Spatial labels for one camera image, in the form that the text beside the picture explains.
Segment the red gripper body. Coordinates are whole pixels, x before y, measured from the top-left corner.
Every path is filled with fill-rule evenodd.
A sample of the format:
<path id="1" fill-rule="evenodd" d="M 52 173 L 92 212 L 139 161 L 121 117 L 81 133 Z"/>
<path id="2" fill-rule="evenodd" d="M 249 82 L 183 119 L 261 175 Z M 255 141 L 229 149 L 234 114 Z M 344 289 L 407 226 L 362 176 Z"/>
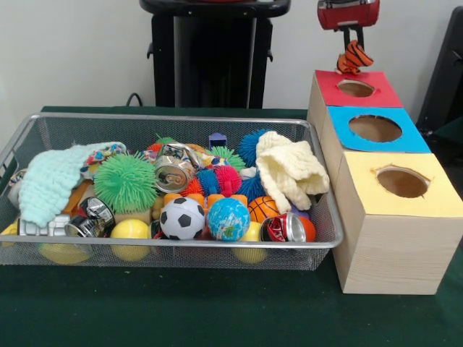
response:
<path id="1" fill-rule="evenodd" d="M 357 25 L 373 26 L 379 17 L 379 1 L 318 1 L 317 15 L 324 30 Z"/>

